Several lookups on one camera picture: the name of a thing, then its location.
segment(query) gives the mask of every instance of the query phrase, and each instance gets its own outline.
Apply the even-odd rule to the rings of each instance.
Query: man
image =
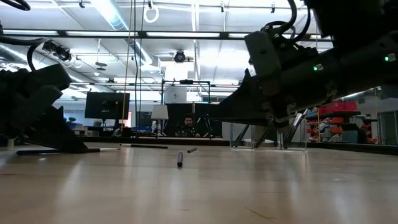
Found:
[[[181,133],[186,133],[187,137],[200,137],[199,129],[195,124],[195,117],[192,113],[187,113],[184,117],[184,126],[180,130]]]

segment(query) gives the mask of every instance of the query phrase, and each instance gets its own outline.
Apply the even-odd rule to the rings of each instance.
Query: ceiling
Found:
[[[27,1],[32,8],[27,12],[2,4],[0,5],[0,20],[4,29],[113,30],[104,15],[92,4],[93,1],[101,3],[108,0],[83,1],[84,9],[80,8],[79,1],[74,0]],[[120,16],[128,26],[131,25],[132,30],[134,18],[136,18],[136,30],[144,31],[253,32],[259,30],[267,22],[288,21],[291,16],[287,1],[153,0],[153,5],[159,9],[159,18],[153,23],[148,23],[142,20],[142,2],[142,0],[136,1],[134,8],[131,7],[131,1],[115,1]],[[197,4],[196,10],[192,9],[192,2]],[[221,12],[222,2],[225,8],[224,13]],[[295,2],[298,8],[295,27],[297,32],[300,32],[305,24],[307,9],[302,1],[295,0]],[[271,13],[272,4],[276,7],[273,14]],[[197,14],[196,22],[193,21],[195,16],[192,17],[192,11]],[[152,19],[155,12],[149,11],[147,16]],[[307,33],[317,33],[314,19]],[[97,54],[99,39],[59,37],[52,39],[69,48],[71,53],[81,59],[83,65],[80,68],[70,63],[65,65],[71,65],[68,71],[72,70],[74,73],[83,75],[86,78],[85,82],[90,80],[92,80],[90,82],[105,82],[108,78],[123,82],[126,74],[129,81],[132,81],[136,76],[136,63],[131,60],[134,54],[131,49],[128,49],[129,46],[123,39],[101,39],[99,54]],[[139,41],[145,52],[160,59],[162,68],[173,63],[170,54],[174,54],[177,50],[184,50],[188,57],[195,58],[194,40],[141,39]],[[235,80],[243,79],[249,59],[243,40],[198,40],[197,44],[200,80],[230,84]],[[332,47],[331,42],[301,42],[300,44],[307,47],[317,46],[319,51]],[[38,48],[37,53],[47,56],[41,48]],[[97,60],[108,64],[106,71],[96,70]],[[186,66],[188,78],[195,79],[193,62],[187,62]],[[143,83],[160,82],[162,78],[159,72],[141,72],[141,77]],[[120,86],[109,86],[109,89],[119,90]]]

